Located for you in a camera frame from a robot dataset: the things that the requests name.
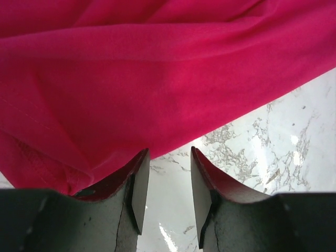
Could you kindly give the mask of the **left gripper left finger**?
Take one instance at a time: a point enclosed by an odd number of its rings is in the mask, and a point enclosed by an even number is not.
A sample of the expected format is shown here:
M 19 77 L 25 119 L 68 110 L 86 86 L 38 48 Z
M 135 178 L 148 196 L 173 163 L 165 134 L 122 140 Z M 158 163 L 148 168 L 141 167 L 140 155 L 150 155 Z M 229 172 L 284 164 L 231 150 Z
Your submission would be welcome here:
M 136 251 L 149 172 L 150 153 L 144 149 L 74 196 L 2 189 L 1 251 Z

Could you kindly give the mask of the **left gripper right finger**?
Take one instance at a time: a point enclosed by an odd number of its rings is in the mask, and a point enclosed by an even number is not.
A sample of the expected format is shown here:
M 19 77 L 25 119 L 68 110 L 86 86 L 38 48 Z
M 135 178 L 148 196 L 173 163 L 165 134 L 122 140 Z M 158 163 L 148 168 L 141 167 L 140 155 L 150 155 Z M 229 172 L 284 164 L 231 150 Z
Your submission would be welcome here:
M 254 190 L 191 149 L 199 248 L 203 251 L 335 251 L 335 194 Z

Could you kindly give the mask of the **pink red t shirt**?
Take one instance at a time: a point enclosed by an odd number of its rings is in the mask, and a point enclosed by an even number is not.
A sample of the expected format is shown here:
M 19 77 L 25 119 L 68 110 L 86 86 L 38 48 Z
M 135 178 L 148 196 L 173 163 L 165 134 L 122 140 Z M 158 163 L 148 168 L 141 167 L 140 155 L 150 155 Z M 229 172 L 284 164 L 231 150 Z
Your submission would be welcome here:
M 73 195 L 335 67 L 335 1 L 1 1 L 1 173 Z

